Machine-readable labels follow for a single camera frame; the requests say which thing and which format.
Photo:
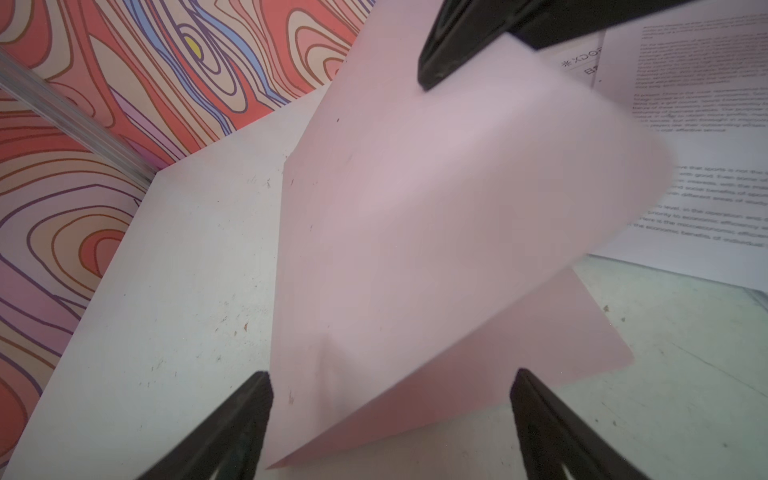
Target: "colorful patterned wallpaper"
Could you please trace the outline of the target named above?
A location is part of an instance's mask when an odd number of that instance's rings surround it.
[[[0,46],[166,167],[333,79],[373,0],[6,0]],[[142,189],[0,92],[0,476]]]

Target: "blue wavy line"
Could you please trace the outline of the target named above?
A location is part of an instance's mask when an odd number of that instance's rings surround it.
[[[152,24],[149,22],[147,13],[144,11],[144,8],[141,7],[139,0],[123,0],[123,3],[131,13],[131,17],[134,19],[134,22],[139,25],[142,33],[144,33],[144,37],[146,37],[154,50],[163,58],[163,60],[165,60],[168,66],[170,66],[171,70],[174,71],[176,78],[179,79],[184,90],[187,91],[195,103],[199,104],[205,111],[207,111],[216,119],[225,135],[231,134],[233,130],[230,127],[229,118],[222,114],[221,111],[216,108],[213,103],[211,103],[207,98],[205,98],[204,95],[200,93],[194,83],[192,83],[190,80],[187,71],[184,70],[180,62],[165,48],[165,45],[163,45],[159,35],[157,35],[156,31],[152,28]]]
[[[240,37],[232,28],[222,23],[218,18],[213,17],[210,13],[203,10],[203,8],[200,7],[200,4],[197,2],[197,0],[191,0],[190,5],[194,7],[195,12],[203,20],[205,20],[206,22],[214,26],[219,32],[221,32],[232,43],[234,43],[235,46],[237,46],[237,48],[240,50],[240,52],[243,55],[246,56],[246,59],[250,63],[250,66],[256,71],[256,75],[259,77],[259,81],[264,87],[264,92],[266,93],[266,96],[269,99],[275,101],[276,103],[279,103],[282,105],[288,104],[289,102],[288,100],[286,100],[282,95],[280,95],[270,87],[270,83],[266,78],[266,73],[264,72],[264,68],[261,66],[261,63],[259,62],[259,58],[256,56],[255,53],[253,53],[253,50],[250,48],[250,46],[248,46],[248,44],[243,40],[243,38]]]

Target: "pink paper sheet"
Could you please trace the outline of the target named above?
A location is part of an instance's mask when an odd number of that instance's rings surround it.
[[[520,366],[630,361],[563,269],[664,192],[667,150],[509,35],[425,93],[439,3],[377,3],[286,162],[267,465],[503,401]]]

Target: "white table surface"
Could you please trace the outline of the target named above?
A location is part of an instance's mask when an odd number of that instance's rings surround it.
[[[268,369],[282,165],[322,94],[157,175],[4,480],[135,478]],[[626,263],[575,270],[636,362],[555,392],[651,478],[767,477],[765,310]],[[503,405],[257,478],[525,474]]]

